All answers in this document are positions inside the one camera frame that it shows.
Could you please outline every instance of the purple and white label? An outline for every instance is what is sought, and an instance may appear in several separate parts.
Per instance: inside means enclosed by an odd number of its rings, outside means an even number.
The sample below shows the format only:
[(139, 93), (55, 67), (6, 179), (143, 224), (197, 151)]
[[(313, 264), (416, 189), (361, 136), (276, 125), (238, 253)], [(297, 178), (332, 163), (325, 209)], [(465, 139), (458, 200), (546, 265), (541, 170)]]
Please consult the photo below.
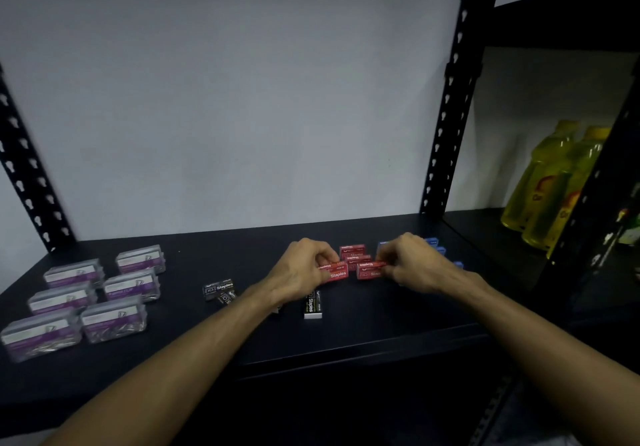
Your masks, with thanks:
[(151, 274), (104, 286), (104, 294), (107, 295), (107, 299), (118, 299), (136, 294), (148, 294), (154, 290), (156, 290), (156, 283)]
[(118, 259), (117, 264), (121, 272), (140, 271), (140, 269), (162, 266), (163, 258), (158, 251), (153, 251), (132, 257), (122, 257)]
[(93, 265), (85, 265), (84, 267), (54, 272), (44, 276), (44, 281), (47, 282), (50, 288), (83, 283), (84, 281), (95, 281), (97, 279), (99, 279), (99, 275)]
[(127, 323), (137, 323), (142, 321), (138, 314), (137, 306), (128, 306), (120, 310), (108, 311), (97, 315), (85, 316), (82, 324), (86, 331), (97, 331), (100, 329), (121, 326)]
[(89, 305), (89, 297), (84, 289), (50, 297), (42, 301), (29, 303), (29, 308), (34, 315), (48, 313), (50, 311), (61, 310), (62, 308), (83, 308)]
[(16, 331), (0, 338), (7, 350), (15, 352), (31, 349), (45, 342), (59, 340), (73, 335), (74, 329), (67, 320), (58, 320), (30, 329)]

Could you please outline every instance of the purple label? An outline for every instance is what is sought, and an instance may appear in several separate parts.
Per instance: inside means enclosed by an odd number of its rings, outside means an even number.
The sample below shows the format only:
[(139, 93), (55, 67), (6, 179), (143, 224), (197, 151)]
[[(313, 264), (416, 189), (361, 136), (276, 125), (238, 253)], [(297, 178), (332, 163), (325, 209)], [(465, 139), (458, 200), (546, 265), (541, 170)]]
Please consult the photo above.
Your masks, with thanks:
[(156, 257), (155, 259), (144, 260), (141, 262), (135, 262), (134, 264), (120, 265), (120, 271), (124, 274), (125, 272), (133, 272), (140, 271), (140, 269), (148, 269), (149, 267), (162, 266), (163, 259), (161, 257)]
[(62, 308), (84, 308), (89, 305), (88, 297), (79, 297), (78, 299), (74, 299), (73, 301), (67, 301), (66, 303), (60, 303), (60, 305), (53, 305), (49, 308), (43, 308), (42, 310), (36, 310), (32, 313), (34, 315), (39, 315), (41, 313), (49, 313), (50, 311), (61, 310)]
[(140, 286), (118, 289), (117, 291), (111, 291), (106, 294), (108, 299), (118, 299), (126, 296), (135, 296), (137, 294), (148, 294), (154, 291), (156, 291), (156, 283), (152, 281), (150, 283), (143, 283)]
[(127, 323), (137, 323), (142, 321), (140, 315), (138, 313), (134, 315), (122, 316), (119, 318), (114, 318), (113, 320), (101, 321), (100, 323), (93, 323), (90, 325), (84, 325), (84, 329), (86, 331), (97, 331), (100, 329), (106, 329), (116, 326), (122, 326)]
[(18, 352), (24, 349), (34, 348), (45, 342), (67, 338), (71, 335), (74, 335), (74, 329), (71, 326), (67, 326), (65, 328), (48, 331), (47, 333), (43, 333), (42, 335), (39, 335), (37, 337), (31, 337), (27, 338), (26, 340), (20, 340), (19, 342), (10, 343), (9, 345), (5, 345), (5, 347), (11, 352)]
[(78, 274), (77, 276), (71, 276), (70, 278), (64, 278), (58, 281), (51, 281), (47, 283), (50, 288), (57, 288), (60, 286), (67, 286), (68, 284), (83, 283), (85, 281), (96, 281), (99, 279), (98, 272), (87, 272), (86, 274)]

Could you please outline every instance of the forearm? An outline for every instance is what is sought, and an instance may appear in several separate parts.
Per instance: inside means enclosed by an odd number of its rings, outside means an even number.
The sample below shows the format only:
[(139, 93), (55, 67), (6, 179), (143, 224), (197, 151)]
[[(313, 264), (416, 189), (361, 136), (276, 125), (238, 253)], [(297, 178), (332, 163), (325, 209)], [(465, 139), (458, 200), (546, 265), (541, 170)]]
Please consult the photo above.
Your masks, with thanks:
[(473, 273), (450, 294), (468, 306), (577, 431), (598, 445), (640, 443), (640, 377)]
[(254, 285), (78, 410), (46, 446), (169, 444), (252, 331), (277, 304)]

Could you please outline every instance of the clear plastic box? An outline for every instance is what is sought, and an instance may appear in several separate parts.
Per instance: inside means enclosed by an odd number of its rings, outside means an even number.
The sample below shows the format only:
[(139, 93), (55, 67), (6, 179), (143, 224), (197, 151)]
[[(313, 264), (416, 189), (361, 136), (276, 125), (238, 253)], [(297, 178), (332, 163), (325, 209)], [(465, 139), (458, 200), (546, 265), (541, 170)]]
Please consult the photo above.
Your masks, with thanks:
[(93, 286), (104, 280), (104, 271), (99, 259), (90, 259), (74, 264), (52, 267), (44, 273), (44, 281), (50, 288), (69, 286), (89, 281)]
[(76, 309), (65, 308), (11, 322), (0, 331), (0, 341), (11, 360), (19, 362), (79, 344), (80, 329)]
[(153, 267), (156, 274), (166, 271), (164, 253), (158, 245), (135, 249), (134, 251), (121, 252), (116, 257), (116, 265), (121, 274), (140, 271), (141, 269), (148, 269), (149, 267)]
[(49, 313), (62, 308), (86, 308), (95, 305), (98, 296), (90, 282), (38, 291), (27, 301), (34, 315)]
[(143, 303), (147, 303), (160, 297), (160, 283), (152, 267), (109, 278), (102, 285), (102, 290), (109, 301), (139, 294)]
[(147, 328), (147, 310), (142, 296), (129, 296), (89, 306), (80, 315), (84, 334), (90, 343), (125, 337)]

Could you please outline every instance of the yellow bottle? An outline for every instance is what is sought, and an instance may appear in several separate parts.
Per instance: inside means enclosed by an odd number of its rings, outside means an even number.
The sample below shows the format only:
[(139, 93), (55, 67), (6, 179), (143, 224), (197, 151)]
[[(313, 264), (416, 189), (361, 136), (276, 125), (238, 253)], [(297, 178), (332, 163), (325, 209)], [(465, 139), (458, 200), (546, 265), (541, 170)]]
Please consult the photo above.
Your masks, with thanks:
[(548, 250), (547, 256), (551, 254), (610, 130), (589, 126), (582, 141), (574, 143), (559, 162), (559, 171), (541, 202), (540, 211), (529, 220), (522, 233), (527, 244)]
[(550, 164), (562, 159), (573, 143), (578, 121), (561, 120), (556, 130), (531, 152), (531, 162), (520, 177), (500, 221), (505, 227), (522, 232), (540, 208), (540, 201), (559, 168)]

